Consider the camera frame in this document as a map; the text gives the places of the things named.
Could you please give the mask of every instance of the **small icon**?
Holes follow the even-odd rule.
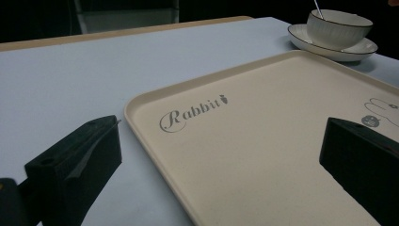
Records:
[[[224,95],[220,95],[220,100],[224,103],[227,104],[227,98]]]
[[[374,116],[365,116],[361,119],[361,122],[369,127],[377,127],[379,125],[379,119]]]
[[[390,107],[392,107],[393,109],[397,109],[398,108],[397,105],[390,105]]]

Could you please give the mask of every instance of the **plastic tray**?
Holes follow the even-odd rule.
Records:
[[[125,118],[197,225],[364,226],[378,224],[319,164],[327,118],[397,141],[398,100],[292,51],[139,95]]]

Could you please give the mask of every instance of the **dark background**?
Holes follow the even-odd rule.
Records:
[[[318,0],[320,8],[356,13],[374,22],[367,36],[377,53],[399,59],[399,7],[388,0]],[[171,8],[173,0],[81,0],[83,11]],[[180,22],[231,16],[274,17],[305,24],[313,0],[180,0]],[[81,34],[73,0],[10,0],[0,6],[0,42]]]

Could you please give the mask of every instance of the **spoon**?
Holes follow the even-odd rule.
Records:
[[[319,11],[320,17],[321,17],[323,20],[325,20],[324,17],[323,17],[322,11],[320,10],[319,5],[317,4],[317,1],[316,1],[316,0],[314,0],[314,4],[315,4],[316,7],[317,7],[317,11]]]

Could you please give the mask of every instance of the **white bowl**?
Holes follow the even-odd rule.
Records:
[[[324,19],[317,9],[308,17],[308,35],[314,44],[333,50],[354,46],[363,40],[373,27],[373,22],[356,14],[322,9]]]
[[[288,34],[291,42],[299,49],[339,62],[360,61],[371,56],[378,49],[374,42],[366,38],[344,50],[331,50],[317,46],[311,42],[305,24],[290,25]]]

